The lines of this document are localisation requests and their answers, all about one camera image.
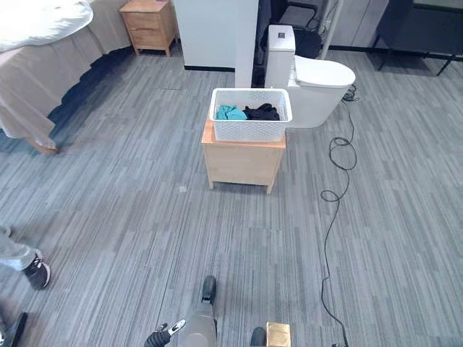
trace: toilet lid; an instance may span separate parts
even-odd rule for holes
[[[296,80],[300,85],[347,87],[355,81],[355,73],[343,64],[294,56]]]

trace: sneaker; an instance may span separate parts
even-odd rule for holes
[[[50,281],[50,267],[43,261],[40,252],[35,253],[35,259],[23,270],[23,273],[27,276],[32,288],[37,290],[44,289]]]
[[[6,228],[3,226],[0,226],[0,233],[3,233],[7,235],[7,237],[10,237],[12,235],[12,229],[9,226]]]

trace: white toilet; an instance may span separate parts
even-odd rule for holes
[[[266,88],[288,91],[289,127],[319,127],[355,81],[355,73],[335,61],[302,58],[295,51],[292,27],[269,25]]]

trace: striped carpet floor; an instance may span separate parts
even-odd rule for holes
[[[354,347],[463,346],[461,135],[463,64],[335,52],[353,68],[349,105],[359,158],[328,240],[328,305]],[[0,269],[7,322],[30,312],[20,346],[142,346],[161,322],[188,317],[203,278],[218,279],[218,345],[287,322],[295,347],[341,342],[323,311],[323,238],[334,206],[322,189],[345,176],[329,162],[349,135],[339,106],[317,129],[290,129],[271,195],[208,189],[200,137],[211,92],[230,72],[184,71],[172,58],[117,51],[51,118],[61,154],[0,134],[0,223],[43,250],[45,291]],[[177,345],[174,338],[172,347]]]

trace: white plastic basket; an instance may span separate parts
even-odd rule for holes
[[[220,106],[258,108],[271,103],[279,113],[280,121],[233,121],[215,119]],[[209,119],[214,124],[218,141],[276,142],[292,120],[288,92],[284,89],[216,88],[212,92]]]

